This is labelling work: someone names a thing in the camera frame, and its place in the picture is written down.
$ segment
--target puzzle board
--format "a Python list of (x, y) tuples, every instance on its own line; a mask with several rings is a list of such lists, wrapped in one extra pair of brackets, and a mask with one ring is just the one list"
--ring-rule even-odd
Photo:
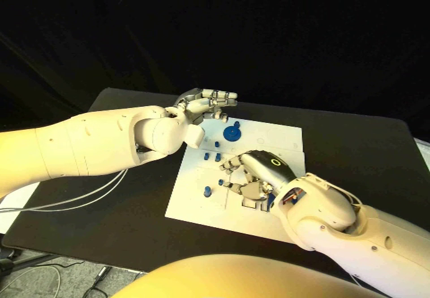
[[(222, 133), (235, 121), (240, 122), (242, 136), (238, 141), (229, 142)], [(242, 167), (227, 175), (219, 170), (219, 164), (245, 151), (266, 150), (284, 160), (294, 174), (303, 176), (302, 129), (235, 118), (229, 118), (227, 124), (219, 120), (205, 120), (201, 126), (205, 139), (198, 149), (186, 148), (166, 217), (291, 243), (278, 218), (261, 210), (260, 203), (244, 201), (245, 207), (242, 196), (218, 185), (219, 179), (247, 183)], [(216, 153), (221, 153), (219, 162), (215, 161)], [(212, 189), (209, 197), (203, 196), (205, 186)]]

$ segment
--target floor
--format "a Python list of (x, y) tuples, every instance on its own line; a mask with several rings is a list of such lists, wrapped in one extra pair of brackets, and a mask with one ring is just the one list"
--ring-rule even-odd
[[(417, 140), (417, 146), (424, 157), (430, 169), (430, 144)], [(27, 258), (38, 255), (32, 251), (25, 251), (20, 258)], [(56, 258), (45, 264), (59, 263), (62, 265), (72, 264), (79, 260), (69, 258)], [(85, 262), (84, 264), (76, 264), (68, 268), (58, 267), (61, 272), (61, 290), (58, 293), (58, 298), (81, 298), (87, 289), (92, 286), (95, 276), (102, 269), (101, 264), (94, 264)], [(29, 269), (20, 270), (10, 276), (0, 280), (0, 289), (4, 288), (7, 283)], [(137, 273), (130, 272), (126, 269), (113, 268), (105, 279), (98, 284), (98, 288), (105, 291), (108, 296), (111, 296), (118, 290), (133, 282)], [(58, 276), (52, 269), (45, 267), (33, 270), (27, 273), (0, 293), (1, 298), (51, 298), (55, 295), (58, 287)], [(100, 298), (102, 294), (100, 292), (91, 291), (88, 298)]]

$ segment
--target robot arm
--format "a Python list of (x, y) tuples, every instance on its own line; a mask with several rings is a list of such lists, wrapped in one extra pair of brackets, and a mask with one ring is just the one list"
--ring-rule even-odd
[(63, 176), (114, 173), (166, 157), (205, 136), (203, 118), (227, 121), (235, 93), (193, 89), (173, 107), (81, 114), (40, 127), (0, 133), (0, 198), (25, 185)]
[(362, 205), (316, 175), (296, 178), (271, 153), (250, 151), (221, 169), (231, 173), (241, 165), (250, 183), (224, 186), (253, 200), (276, 195), (270, 212), (293, 242), (328, 255), (351, 275), (391, 297), (430, 297), (430, 233)]

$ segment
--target black table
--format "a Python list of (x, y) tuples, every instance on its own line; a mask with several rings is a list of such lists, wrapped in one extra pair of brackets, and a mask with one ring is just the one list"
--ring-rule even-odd
[[(175, 100), (173, 95), (105, 89), (89, 111), (167, 107)], [(365, 204), (430, 230), (430, 174), (403, 121), (244, 102), (225, 111), (231, 117), (300, 127), (306, 171), (349, 190)], [(97, 203), (66, 212), (23, 212), (3, 244), (146, 271), (190, 256), (237, 253), (283, 260), (349, 279), (317, 252), (164, 217), (185, 148), (131, 168), (117, 189)], [(26, 207), (88, 193), (113, 176), (42, 182)]]

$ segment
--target black curtain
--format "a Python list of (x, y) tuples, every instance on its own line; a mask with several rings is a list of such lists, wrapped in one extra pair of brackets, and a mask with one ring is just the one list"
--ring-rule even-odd
[(6, 1), (1, 129), (85, 112), (105, 87), (199, 86), (403, 119), (429, 140), (426, 13), (379, 1)]

